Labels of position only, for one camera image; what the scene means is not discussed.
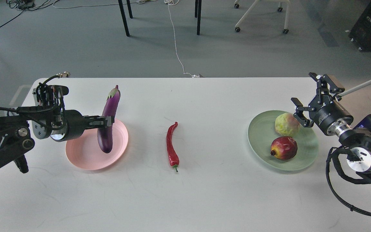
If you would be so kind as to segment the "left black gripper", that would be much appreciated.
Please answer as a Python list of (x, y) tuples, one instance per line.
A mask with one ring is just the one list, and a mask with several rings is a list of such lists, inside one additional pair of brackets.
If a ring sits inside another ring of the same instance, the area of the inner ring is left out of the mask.
[(65, 127), (50, 134), (54, 141), (68, 141), (79, 138), (85, 130), (109, 128), (115, 120), (106, 120), (107, 116), (83, 116), (77, 110), (65, 111)]

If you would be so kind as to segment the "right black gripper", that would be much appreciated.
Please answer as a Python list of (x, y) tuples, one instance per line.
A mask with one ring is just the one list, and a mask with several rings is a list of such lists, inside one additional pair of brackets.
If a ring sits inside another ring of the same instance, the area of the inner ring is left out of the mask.
[[(345, 92), (345, 87), (333, 75), (317, 75), (314, 72), (309, 72), (308, 75), (317, 84), (316, 95), (307, 107), (298, 98), (291, 98), (296, 106), (293, 117), (305, 128), (317, 125), (325, 135), (339, 136), (354, 120), (336, 98)], [(305, 111), (308, 112), (309, 119), (304, 116)]]

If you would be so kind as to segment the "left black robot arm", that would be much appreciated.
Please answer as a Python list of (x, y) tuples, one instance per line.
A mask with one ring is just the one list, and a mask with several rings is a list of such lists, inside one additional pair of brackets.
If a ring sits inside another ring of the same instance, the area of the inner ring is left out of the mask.
[(51, 138), (61, 142), (79, 138), (86, 130), (97, 129), (100, 149), (106, 154), (111, 152), (112, 125), (121, 97), (119, 87), (116, 85), (107, 95), (102, 115), (84, 116), (77, 110), (65, 109), (68, 87), (48, 84), (55, 78), (69, 75), (69, 72), (61, 72), (40, 82), (32, 92), (35, 106), (0, 107), (0, 111), (7, 113), (0, 117), (0, 168), (14, 162), (20, 172), (28, 172), (25, 153), (35, 147), (31, 133), (38, 139)]

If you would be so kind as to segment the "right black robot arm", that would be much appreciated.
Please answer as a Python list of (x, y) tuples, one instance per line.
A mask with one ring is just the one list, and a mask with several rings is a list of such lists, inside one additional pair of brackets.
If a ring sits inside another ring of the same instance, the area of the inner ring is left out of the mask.
[(316, 95), (307, 106), (297, 98), (294, 118), (303, 127), (317, 125), (327, 136), (337, 136), (340, 147), (332, 147), (326, 159), (325, 175), (334, 197), (350, 211), (371, 217), (371, 212), (362, 210), (341, 198), (334, 190), (330, 179), (330, 166), (334, 165), (338, 175), (356, 185), (371, 185), (371, 114), (355, 127), (351, 127), (353, 116), (339, 103), (345, 91), (343, 85), (332, 75), (308, 74), (317, 84)]

